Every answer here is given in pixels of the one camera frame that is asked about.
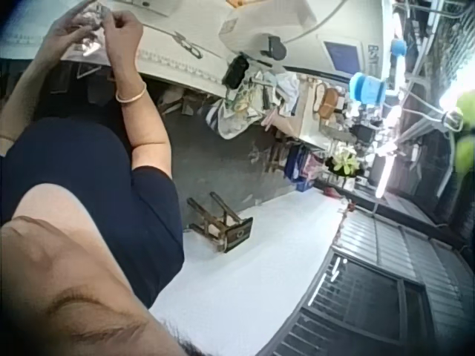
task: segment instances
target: overturned stool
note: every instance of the overturned stool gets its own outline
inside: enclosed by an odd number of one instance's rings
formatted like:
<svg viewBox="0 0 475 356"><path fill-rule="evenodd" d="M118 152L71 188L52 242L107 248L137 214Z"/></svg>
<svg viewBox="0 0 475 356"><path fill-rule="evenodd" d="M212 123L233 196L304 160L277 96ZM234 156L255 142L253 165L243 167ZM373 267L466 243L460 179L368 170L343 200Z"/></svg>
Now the overturned stool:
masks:
<svg viewBox="0 0 475 356"><path fill-rule="evenodd" d="M209 194L211 198L223 209L222 217L214 217L203 206L198 204L193 198L188 198L186 202L203 218L203 227L191 224L190 229L196 231L210 239L219 252L227 253L234 247L240 245L251 236L253 219L242 220L215 192ZM228 216L234 220L233 225L228 225ZM214 227L214 233L210 232L210 225Z"/></svg>

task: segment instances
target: dark blue sleeve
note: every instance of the dark blue sleeve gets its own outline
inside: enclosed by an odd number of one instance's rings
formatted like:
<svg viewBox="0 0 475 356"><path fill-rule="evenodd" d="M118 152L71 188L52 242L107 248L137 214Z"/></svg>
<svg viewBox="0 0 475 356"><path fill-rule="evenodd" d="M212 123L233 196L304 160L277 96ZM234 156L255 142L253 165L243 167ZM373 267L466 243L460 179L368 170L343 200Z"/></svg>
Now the dark blue sleeve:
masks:
<svg viewBox="0 0 475 356"><path fill-rule="evenodd" d="M180 205L171 178L158 168L139 167L132 171L132 189L183 250Z"/></svg>

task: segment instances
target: eyebrow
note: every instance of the eyebrow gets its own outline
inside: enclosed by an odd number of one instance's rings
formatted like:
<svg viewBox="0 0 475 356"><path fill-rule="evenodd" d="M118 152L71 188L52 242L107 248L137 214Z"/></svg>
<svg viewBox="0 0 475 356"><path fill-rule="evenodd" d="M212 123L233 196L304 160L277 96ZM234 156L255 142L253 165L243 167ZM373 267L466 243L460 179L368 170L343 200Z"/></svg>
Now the eyebrow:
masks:
<svg viewBox="0 0 475 356"><path fill-rule="evenodd" d="M127 326L103 329L94 332L78 332L71 335L71 339L80 343L98 343L111 339L116 341L130 341L131 338L141 334L147 323L132 323Z"/></svg>
<svg viewBox="0 0 475 356"><path fill-rule="evenodd" d="M94 304L109 311L113 311L111 308L102 304L96 298L89 297L88 295L84 294L81 288L73 287L62 291L57 297L55 297L50 306L48 306L48 308L45 310L45 314L50 317L64 307L77 303Z"/></svg>
<svg viewBox="0 0 475 356"><path fill-rule="evenodd" d="M89 297L88 295L84 294L84 291L80 287L73 287L66 289L65 291L61 292L51 303L51 305L46 309L45 314L48 317L51 317L58 313L61 309L71 304L91 304L95 306L99 306L106 310L107 312L114 313L120 315L122 317L131 317L126 313L122 313L120 311L115 311L109 306L101 303L94 297ZM76 332L70 334L69 337L76 342L81 343L98 343L98 342L105 342L111 339L115 339L117 341L125 341L130 340L132 337L137 336L143 332L145 327L147 326L148 321L138 321L132 320L129 324L124 326L113 326L111 328L94 330L90 332Z"/></svg>

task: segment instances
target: woman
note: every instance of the woman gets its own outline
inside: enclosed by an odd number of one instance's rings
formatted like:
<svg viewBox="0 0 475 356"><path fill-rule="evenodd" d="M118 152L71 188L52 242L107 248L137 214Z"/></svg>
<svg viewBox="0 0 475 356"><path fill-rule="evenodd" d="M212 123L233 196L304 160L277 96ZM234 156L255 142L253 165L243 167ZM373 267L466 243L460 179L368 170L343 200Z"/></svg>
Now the woman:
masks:
<svg viewBox="0 0 475 356"><path fill-rule="evenodd" d="M91 2L54 22L1 112L2 142L15 142L1 164L2 310L46 355L186 355L148 312L184 257L170 142L135 66L135 16L103 22L131 161L103 125L18 129L48 72L91 36L77 18Z"/></svg>

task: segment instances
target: gold bangle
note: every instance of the gold bangle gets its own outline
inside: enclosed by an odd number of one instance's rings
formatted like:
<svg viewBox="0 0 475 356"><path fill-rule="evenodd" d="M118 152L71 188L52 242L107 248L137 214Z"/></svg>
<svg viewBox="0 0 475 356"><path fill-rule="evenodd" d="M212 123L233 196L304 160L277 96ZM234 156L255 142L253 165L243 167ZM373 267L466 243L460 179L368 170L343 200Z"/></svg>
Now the gold bangle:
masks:
<svg viewBox="0 0 475 356"><path fill-rule="evenodd" d="M134 96L131 99L121 99L121 98L119 98L119 91L117 91L116 92L116 100L118 102L120 102L121 104L130 104L131 102L136 102L138 99L140 99L142 96L144 96L146 91L147 91L147 83L143 82L143 89L142 89L142 92L139 95Z"/></svg>

